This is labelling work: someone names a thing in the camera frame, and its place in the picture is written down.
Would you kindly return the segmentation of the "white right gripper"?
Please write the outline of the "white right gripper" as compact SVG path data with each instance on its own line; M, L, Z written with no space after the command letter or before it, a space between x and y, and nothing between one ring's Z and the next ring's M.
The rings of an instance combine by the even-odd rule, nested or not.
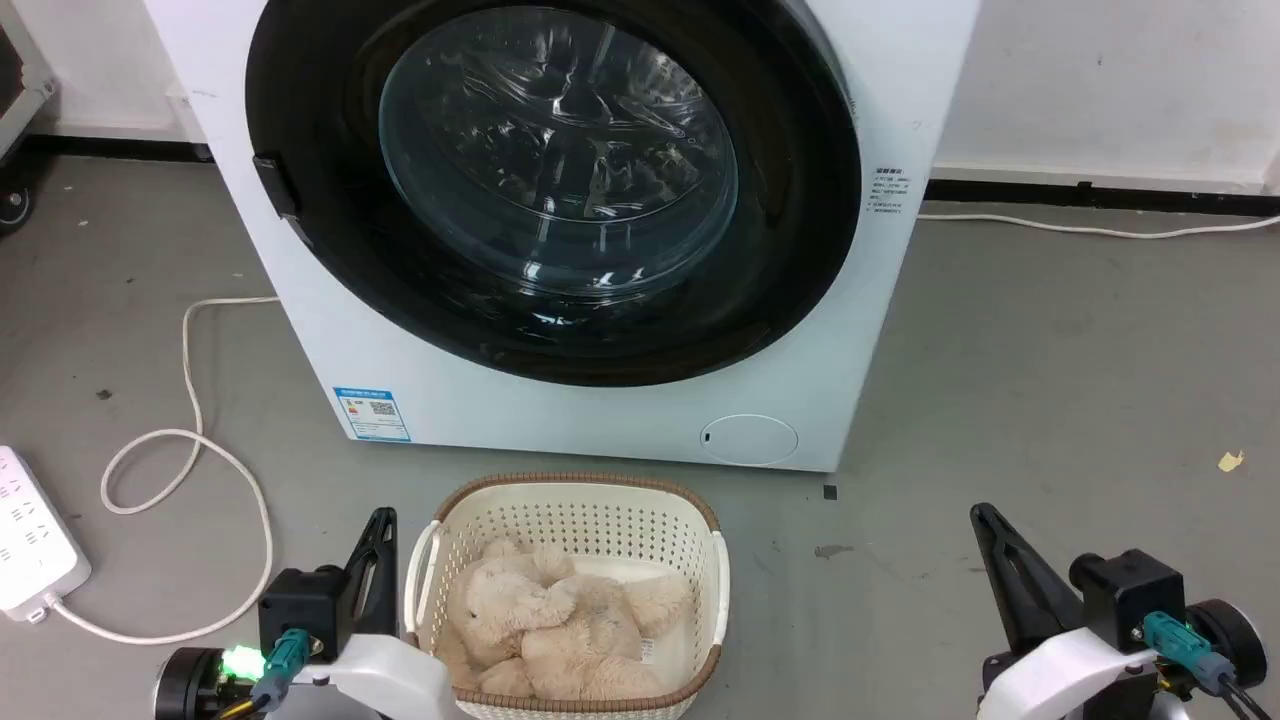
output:
M1085 720L1091 701L1157 679L1157 653L1142 629L1130 632L1133 653L1078 629L1082 598L1005 515L982 502L970 520L1012 652L984 661L980 720Z

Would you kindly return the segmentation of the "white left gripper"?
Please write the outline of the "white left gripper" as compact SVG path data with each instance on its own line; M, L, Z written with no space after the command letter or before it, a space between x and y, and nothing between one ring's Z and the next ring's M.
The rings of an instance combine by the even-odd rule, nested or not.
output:
M294 679L291 720L474 720L447 666L396 638L398 544L396 510L374 510L346 564L355 635L334 662L308 665Z

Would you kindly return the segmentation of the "white washing machine body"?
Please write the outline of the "white washing machine body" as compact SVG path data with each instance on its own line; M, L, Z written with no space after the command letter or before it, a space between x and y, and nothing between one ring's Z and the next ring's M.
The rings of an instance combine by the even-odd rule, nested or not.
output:
M833 286L759 354L644 387L563 386L448 354L364 304L273 210L253 169L244 73L268 0L143 0L189 95L221 178L305 356L352 438L334 387L387 389L411 443L717 462L709 423L759 414L790 424L796 451L767 468L833 471L899 279L983 0L785 0L841 73L855 117L861 192ZM865 210L870 174L911 178L905 213Z

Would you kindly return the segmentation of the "black round glass washer door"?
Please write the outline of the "black round glass washer door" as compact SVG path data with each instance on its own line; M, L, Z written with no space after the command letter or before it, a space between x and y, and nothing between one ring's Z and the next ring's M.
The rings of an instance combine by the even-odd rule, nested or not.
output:
M268 0L244 96L325 269L511 375L719 370L852 247L852 104L785 0Z

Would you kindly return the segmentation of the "blue energy label sticker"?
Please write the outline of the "blue energy label sticker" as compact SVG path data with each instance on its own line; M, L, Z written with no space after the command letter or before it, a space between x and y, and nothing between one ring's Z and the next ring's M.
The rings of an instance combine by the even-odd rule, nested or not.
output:
M333 392L353 439L404 445L412 442L390 391L334 387Z

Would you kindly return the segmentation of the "beige plush teddy bear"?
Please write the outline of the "beige plush teddy bear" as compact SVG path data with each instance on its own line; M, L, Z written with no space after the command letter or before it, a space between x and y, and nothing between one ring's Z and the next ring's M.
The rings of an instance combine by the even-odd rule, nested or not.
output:
M454 688L544 701L623 701L664 694L643 661L646 639L691 612L692 587L666 573L632 582L576 570L550 546L502 538L445 592L433 653Z

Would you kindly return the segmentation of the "white perforated laundry basket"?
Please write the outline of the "white perforated laundry basket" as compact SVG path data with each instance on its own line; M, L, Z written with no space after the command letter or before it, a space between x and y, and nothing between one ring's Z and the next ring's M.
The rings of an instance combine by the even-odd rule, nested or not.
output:
M550 546L580 573L632 582L666 573L692 587L691 612L646 639L643 661L664 694L623 701L544 701L454 688L475 720L684 720L710 680L730 619L730 552L708 503L684 487L591 474L486 477L457 489L419 534L402 600L410 643L433 655L445 592L493 541Z

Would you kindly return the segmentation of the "round white filter cover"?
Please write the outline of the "round white filter cover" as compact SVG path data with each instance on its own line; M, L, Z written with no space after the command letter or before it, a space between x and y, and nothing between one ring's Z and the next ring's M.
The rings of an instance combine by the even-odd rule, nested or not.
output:
M799 446L797 432L790 424L759 414L719 418L703 428L700 441L717 462L745 468L782 462Z

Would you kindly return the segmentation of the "white power strip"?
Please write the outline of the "white power strip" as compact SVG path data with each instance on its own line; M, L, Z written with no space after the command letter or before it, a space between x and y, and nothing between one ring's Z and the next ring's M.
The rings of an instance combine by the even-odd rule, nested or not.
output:
M27 462L0 446L0 612L40 624L91 564Z

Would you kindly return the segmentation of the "small text sticker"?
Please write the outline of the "small text sticker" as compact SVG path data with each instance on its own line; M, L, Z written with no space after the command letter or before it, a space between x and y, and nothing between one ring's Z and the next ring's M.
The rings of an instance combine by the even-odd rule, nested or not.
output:
M911 192L913 179L902 168L877 168L870 174L865 191L865 210L873 214L904 214Z

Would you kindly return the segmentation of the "black caster wheel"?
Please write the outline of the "black caster wheel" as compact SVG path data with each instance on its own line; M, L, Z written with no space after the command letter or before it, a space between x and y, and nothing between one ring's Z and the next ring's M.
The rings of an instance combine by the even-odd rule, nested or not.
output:
M22 178L0 179L0 240L20 231L32 217L32 182Z

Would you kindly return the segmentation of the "grey metal frame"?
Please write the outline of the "grey metal frame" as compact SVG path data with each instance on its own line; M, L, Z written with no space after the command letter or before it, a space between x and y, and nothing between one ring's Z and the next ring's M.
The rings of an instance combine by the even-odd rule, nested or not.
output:
M44 105L58 79L13 0L0 0L0 167Z

